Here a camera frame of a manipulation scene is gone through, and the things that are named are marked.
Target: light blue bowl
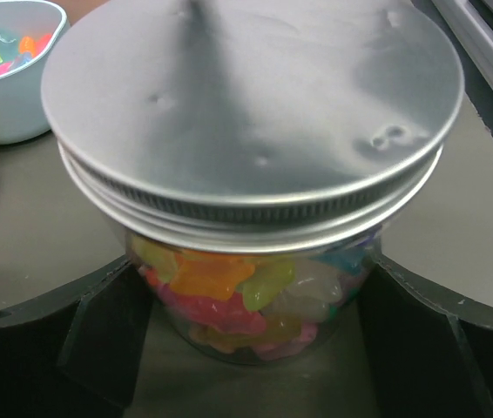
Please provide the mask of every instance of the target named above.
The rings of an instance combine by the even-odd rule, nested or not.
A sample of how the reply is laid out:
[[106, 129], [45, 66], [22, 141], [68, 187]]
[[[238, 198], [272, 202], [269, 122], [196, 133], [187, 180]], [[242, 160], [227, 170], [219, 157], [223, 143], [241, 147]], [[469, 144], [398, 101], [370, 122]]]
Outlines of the light blue bowl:
[[52, 45], [68, 28], [66, 13], [54, 3], [0, 0], [0, 29], [37, 39], [52, 34], [37, 57], [0, 76], [0, 145], [34, 138], [49, 130], [41, 105], [41, 76]]

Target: glass jar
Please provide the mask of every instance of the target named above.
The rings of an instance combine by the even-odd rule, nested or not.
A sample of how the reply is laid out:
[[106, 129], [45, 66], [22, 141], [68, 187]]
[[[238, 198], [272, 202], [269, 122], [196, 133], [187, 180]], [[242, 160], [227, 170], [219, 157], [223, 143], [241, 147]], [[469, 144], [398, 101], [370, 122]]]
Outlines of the glass jar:
[[249, 256], [166, 246], [128, 232], [132, 264], [177, 331], [223, 361], [260, 364], [318, 347], [374, 264], [375, 236], [324, 253]]
[[340, 3], [108, 2], [47, 60], [67, 172], [180, 333], [226, 361], [334, 331], [463, 100], [455, 49], [417, 9]]

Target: silver lid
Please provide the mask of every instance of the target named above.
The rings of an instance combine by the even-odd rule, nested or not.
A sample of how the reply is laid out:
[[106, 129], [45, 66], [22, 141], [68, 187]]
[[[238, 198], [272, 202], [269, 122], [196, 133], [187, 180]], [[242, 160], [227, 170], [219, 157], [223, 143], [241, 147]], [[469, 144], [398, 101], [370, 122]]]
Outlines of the silver lid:
[[57, 44], [42, 97], [129, 213], [217, 229], [341, 218], [405, 190], [456, 118], [463, 72], [393, 0], [111, 0]]
[[442, 155], [441, 147], [432, 159], [415, 175], [412, 181], [399, 191], [390, 193], [385, 199], [375, 202], [349, 216], [338, 219], [320, 219], [305, 225], [248, 226], [214, 224], [203, 226], [198, 223], [179, 222], [152, 216], [136, 207], [127, 206], [114, 199], [109, 189], [102, 188], [93, 179], [86, 177], [72, 156], [59, 145], [64, 166], [78, 188], [102, 212], [135, 233], [165, 242], [173, 246], [192, 248], [216, 253], [289, 253], [305, 250], [321, 250], [337, 246], [351, 246], [367, 241], [369, 236], [379, 234], [383, 227], [424, 186], [432, 175]]

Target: orange gummy candy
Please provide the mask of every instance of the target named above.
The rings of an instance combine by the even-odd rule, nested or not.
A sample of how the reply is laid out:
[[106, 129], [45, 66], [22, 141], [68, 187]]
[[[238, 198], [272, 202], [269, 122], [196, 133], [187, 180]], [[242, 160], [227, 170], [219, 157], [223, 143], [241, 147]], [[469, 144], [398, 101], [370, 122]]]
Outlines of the orange gummy candy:
[[151, 287], [156, 287], [160, 283], [158, 279], [158, 275], [156, 274], [156, 271], [153, 268], [148, 268], [145, 271], [145, 280], [148, 282], [148, 284]]
[[246, 263], [184, 260], [169, 286], [186, 296], [229, 300], [235, 287], [252, 276], [254, 269]]
[[31, 37], [23, 37], [20, 39], [18, 52], [21, 54], [29, 52], [31, 57], [34, 58], [36, 56], [36, 41], [34, 41]]

